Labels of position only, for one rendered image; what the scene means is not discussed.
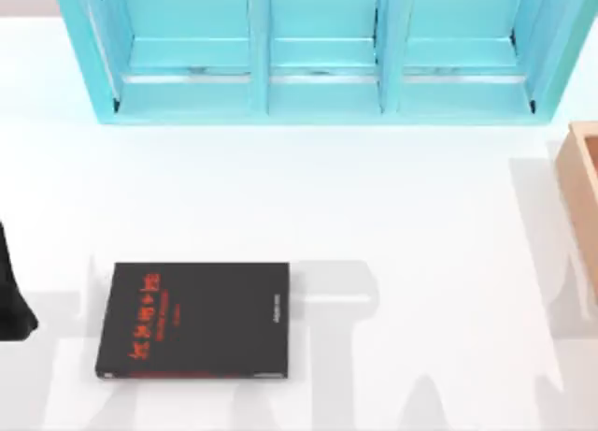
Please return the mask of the black book with red lettering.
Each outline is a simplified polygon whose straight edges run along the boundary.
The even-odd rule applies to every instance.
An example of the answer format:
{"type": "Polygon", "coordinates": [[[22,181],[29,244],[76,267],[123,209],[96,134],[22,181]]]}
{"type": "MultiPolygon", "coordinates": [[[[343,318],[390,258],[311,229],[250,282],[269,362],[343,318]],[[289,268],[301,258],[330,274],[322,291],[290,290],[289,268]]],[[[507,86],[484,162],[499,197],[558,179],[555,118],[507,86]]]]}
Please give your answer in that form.
{"type": "Polygon", "coordinates": [[[287,262],[117,263],[95,363],[109,379],[286,379],[287,262]]]}

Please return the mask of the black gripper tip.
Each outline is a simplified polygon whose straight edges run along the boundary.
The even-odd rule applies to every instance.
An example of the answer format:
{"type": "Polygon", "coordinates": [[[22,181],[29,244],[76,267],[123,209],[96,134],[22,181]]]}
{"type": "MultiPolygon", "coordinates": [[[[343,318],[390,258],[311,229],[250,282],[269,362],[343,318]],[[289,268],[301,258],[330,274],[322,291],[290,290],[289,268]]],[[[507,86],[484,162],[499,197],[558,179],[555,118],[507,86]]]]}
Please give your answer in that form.
{"type": "Polygon", "coordinates": [[[38,319],[16,282],[0,222],[0,342],[24,341],[38,326],[38,319]]]}

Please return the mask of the salmon-coloured shallow box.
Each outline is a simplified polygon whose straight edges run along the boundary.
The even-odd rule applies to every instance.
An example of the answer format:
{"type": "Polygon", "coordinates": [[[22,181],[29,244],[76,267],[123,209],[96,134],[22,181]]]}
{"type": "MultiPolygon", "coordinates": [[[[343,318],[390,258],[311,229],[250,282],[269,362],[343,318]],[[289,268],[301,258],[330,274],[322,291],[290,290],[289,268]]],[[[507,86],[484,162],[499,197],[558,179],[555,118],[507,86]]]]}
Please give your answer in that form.
{"type": "Polygon", "coordinates": [[[580,257],[598,304],[598,121],[569,124],[555,167],[580,257]]]}

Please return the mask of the light blue rack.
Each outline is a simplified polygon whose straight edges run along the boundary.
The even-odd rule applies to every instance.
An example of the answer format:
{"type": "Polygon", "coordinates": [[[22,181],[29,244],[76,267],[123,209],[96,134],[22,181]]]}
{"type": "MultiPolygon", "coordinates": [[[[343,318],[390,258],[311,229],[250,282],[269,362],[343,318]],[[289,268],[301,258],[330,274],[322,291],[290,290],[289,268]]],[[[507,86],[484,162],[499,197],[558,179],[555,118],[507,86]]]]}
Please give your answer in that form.
{"type": "Polygon", "coordinates": [[[549,122],[598,0],[57,0],[105,124],[549,122]]]}

